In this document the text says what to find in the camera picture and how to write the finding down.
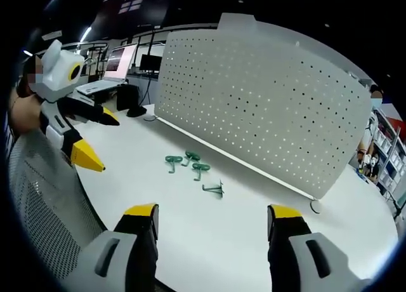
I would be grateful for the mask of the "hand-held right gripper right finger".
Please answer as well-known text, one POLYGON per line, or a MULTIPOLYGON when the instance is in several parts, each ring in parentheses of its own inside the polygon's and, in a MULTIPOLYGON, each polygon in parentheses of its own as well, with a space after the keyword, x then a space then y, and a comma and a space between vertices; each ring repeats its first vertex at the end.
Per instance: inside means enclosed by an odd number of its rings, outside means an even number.
POLYGON ((272 291, 363 291, 370 279, 349 268, 348 257, 319 232, 312 232, 293 208, 271 204, 268 263, 272 291))

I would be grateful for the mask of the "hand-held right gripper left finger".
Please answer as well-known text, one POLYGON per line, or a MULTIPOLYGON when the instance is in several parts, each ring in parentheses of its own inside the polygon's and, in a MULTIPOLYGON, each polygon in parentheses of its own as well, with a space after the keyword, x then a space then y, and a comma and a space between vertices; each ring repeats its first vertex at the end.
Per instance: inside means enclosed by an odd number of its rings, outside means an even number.
POLYGON ((78 291, 153 291, 157 268, 159 205, 127 209, 80 253, 78 291))

